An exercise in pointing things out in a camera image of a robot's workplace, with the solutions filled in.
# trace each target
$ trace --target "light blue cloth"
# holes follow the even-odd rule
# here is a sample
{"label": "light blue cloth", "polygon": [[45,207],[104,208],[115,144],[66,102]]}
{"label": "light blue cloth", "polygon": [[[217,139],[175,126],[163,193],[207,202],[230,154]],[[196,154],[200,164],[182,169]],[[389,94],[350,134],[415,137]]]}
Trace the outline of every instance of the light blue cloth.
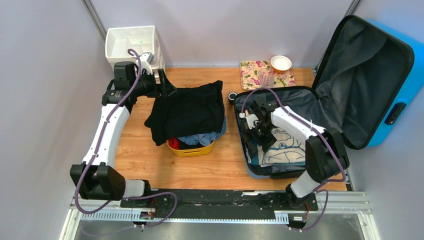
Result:
{"label": "light blue cloth", "polygon": [[227,130],[227,119],[224,117],[224,122],[222,124],[222,130],[220,133],[213,131],[211,133],[195,134],[191,136],[180,136],[180,137],[177,137],[177,139],[184,142],[187,145],[201,144],[206,147],[211,145],[212,141],[215,141],[219,137],[224,135],[226,130]]}
{"label": "light blue cloth", "polygon": [[250,164],[261,167],[305,165],[305,146],[301,142],[279,127],[272,130],[272,135],[277,141],[267,152],[258,146],[257,155],[250,160]]}

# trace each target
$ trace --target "blue suitcase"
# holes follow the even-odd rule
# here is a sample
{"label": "blue suitcase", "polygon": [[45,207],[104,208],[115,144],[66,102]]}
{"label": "blue suitcase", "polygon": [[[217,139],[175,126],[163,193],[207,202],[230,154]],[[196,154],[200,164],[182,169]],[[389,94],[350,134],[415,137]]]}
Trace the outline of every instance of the blue suitcase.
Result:
{"label": "blue suitcase", "polygon": [[[337,26],[312,87],[273,90],[294,112],[324,128],[338,129],[344,144],[359,150],[384,141],[423,84],[423,43],[350,15]],[[249,93],[234,99],[239,130],[239,113]],[[258,98],[275,101],[270,92],[260,90],[247,100],[247,108]],[[254,178],[293,178],[305,170],[301,164],[250,164],[255,156],[249,156],[240,140],[247,171]]]}

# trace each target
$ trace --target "black mounting plate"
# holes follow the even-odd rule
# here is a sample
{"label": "black mounting plate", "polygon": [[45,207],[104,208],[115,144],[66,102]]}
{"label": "black mounting plate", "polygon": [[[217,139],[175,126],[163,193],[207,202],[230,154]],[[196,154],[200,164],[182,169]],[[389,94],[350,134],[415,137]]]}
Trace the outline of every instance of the black mounting plate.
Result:
{"label": "black mounting plate", "polygon": [[[274,211],[306,211],[303,204],[299,208],[290,208],[285,192],[261,192],[252,190],[196,190],[196,189],[159,189],[152,194],[173,192],[177,195],[177,207],[172,218],[180,219],[275,219]],[[310,211],[317,211],[318,205],[314,194],[305,200]],[[164,218],[175,204],[171,195],[156,197],[157,212],[155,217]],[[123,208],[139,208],[123,200]]]}

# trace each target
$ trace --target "wooden table surface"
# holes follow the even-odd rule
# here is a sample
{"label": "wooden table surface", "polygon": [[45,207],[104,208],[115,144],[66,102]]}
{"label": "wooden table surface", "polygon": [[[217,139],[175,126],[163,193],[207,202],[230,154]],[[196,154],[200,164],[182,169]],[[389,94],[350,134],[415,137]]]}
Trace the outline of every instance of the wooden table surface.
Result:
{"label": "wooden table surface", "polygon": [[[254,179],[246,172],[233,106],[227,101],[229,92],[245,92],[239,68],[167,68],[166,76],[177,88],[222,80],[226,133],[216,140],[211,153],[178,157],[166,144],[156,146],[153,142],[144,122],[154,99],[139,97],[116,151],[115,169],[120,174],[129,179],[148,180],[152,188],[162,189],[285,190],[295,180]],[[314,76],[310,68],[295,68],[294,79],[298,86],[311,86]],[[346,191],[343,182],[332,182],[325,188]]]}

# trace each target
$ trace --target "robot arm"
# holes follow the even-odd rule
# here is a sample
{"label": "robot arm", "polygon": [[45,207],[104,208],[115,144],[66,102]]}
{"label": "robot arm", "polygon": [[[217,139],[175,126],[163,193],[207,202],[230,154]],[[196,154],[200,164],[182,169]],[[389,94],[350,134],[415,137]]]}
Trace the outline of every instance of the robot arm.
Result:
{"label": "robot arm", "polygon": [[125,61],[118,62],[114,66],[114,79],[110,82],[102,97],[101,117],[94,136],[94,140],[82,159],[81,164],[74,164],[70,169],[70,176],[77,183],[86,168],[87,163],[93,157],[98,145],[98,139],[102,134],[100,145],[93,163],[89,166],[85,175],[79,195],[83,199],[118,201],[122,198],[140,197],[150,194],[150,185],[147,180],[126,179],[115,169],[115,153],[119,139],[127,122],[137,97],[147,96],[150,98],[165,98],[177,89],[168,81],[163,69],[158,69],[159,83],[156,82],[150,63],[153,60],[151,53],[143,53],[140,56],[142,74],[136,83],[136,87],[129,97],[119,106],[104,128],[104,123],[112,109],[129,92],[136,80],[136,64]]}
{"label": "robot arm", "polygon": [[337,129],[325,129],[311,122],[309,123],[310,127],[306,127],[293,116],[304,122],[309,122],[308,120],[293,112],[288,106],[283,107],[286,110],[282,109],[277,102],[268,103],[264,99],[253,101],[252,114],[240,113],[240,118],[245,119],[241,136],[251,157],[258,151],[257,145],[252,143],[253,140],[262,147],[264,152],[276,142],[276,138],[271,133],[274,127],[286,130],[305,144],[306,170],[286,189],[287,192],[294,194],[292,200],[296,202],[312,193],[330,177],[340,173],[335,160],[312,128],[327,139],[343,169],[349,167],[349,159],[342,135]]}

